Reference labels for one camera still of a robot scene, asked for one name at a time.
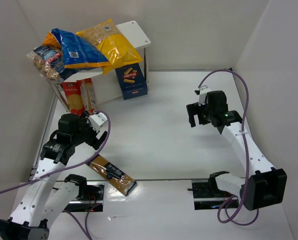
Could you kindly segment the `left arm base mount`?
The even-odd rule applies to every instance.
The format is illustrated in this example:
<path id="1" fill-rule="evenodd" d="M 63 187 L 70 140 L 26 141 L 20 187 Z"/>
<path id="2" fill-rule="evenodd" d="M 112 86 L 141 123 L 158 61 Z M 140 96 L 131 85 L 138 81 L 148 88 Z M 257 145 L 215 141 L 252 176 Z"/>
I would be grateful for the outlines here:
<path id="1" fill-rule="evenodd" d="M 70 201 L 65 210 L 72 213 L 86 213 L 89 210 L 102 212 L 104 187 L 105 183 L 103 181 L 88 181 L 84 195 Z"/>

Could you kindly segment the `dark La Sicilia spaghetti pack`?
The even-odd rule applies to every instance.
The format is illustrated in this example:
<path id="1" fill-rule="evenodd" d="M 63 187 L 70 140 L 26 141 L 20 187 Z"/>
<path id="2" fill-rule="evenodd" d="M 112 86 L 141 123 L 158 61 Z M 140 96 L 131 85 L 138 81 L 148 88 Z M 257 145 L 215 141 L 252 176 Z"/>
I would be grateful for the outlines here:
<path id="1" fill-rule="evenodd" d="M 121 169 L 101 155 L 96 156 L 87 165 L 110 183 L 123 196 L 127 197 L 136 187 L 137 182 Z"/>

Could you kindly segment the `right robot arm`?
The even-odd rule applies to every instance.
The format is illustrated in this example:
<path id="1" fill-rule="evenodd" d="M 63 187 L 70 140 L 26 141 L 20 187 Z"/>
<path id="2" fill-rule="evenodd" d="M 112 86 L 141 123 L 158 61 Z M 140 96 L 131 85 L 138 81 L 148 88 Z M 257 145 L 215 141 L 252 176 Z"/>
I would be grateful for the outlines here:
<path id="1" fill-rule="evenodd" d="M 227 192 L 238 198 L 249 210 L 279 204 L 283 200 L 286 172 L 276 168 L 260 151 L 250 134 L 242 127 L 242 117 L 229 111 L 227 97 L 221 90 L 203 86 L 195 90 L 198 102 L 186 106 L 191 127 L 211 124 L 227 140 L 247 174 L 246 178 L 228 171 L 210 174 L 208 182 L 213 192 Z"/>

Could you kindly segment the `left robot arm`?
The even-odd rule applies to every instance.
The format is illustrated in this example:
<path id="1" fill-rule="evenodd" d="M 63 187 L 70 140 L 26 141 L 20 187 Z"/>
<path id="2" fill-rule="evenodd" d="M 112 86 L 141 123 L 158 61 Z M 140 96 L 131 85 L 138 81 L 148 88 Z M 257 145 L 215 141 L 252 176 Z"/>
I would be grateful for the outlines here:
<path id="1" fill-rule="evenodd" d="M 33 179 L 20 185 L 28 188 L 25 195 L 10 217 L 0 220 L 2 239 L 48 239 L 50 228 L 59 214 L 73 198 L 85 194 L 87 179 L 70 174 L 59 189 L 52 193 L 54 185 L 61 172 L 69 170 L 67 163 L 77 146 L 86 143 L 96 151 L 92 157 L 99 155 L 110 133 L 107 130 L 97 138 L 104 125 L 110 126 L 111 122 L 103 111 L 95 111 L 94 114 L 84 112 L 81 116 L 72 113 L 61 116 L 57 130 L 43 146 Z"/>

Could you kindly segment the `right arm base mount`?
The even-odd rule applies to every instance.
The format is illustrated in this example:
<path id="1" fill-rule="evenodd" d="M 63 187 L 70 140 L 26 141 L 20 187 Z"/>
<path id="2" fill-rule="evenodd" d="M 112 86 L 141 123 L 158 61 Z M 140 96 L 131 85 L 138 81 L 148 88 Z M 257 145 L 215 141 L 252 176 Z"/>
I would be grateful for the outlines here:
<path id="1" fill-rule="evenodd" d="M 232 194 L 215 190 L 211 187 L 208 179 L 194 179 L 191 187 L 187 189 L 193 195 L 194 209 L 197 210 L 217 210 L 220 205 Z"/>

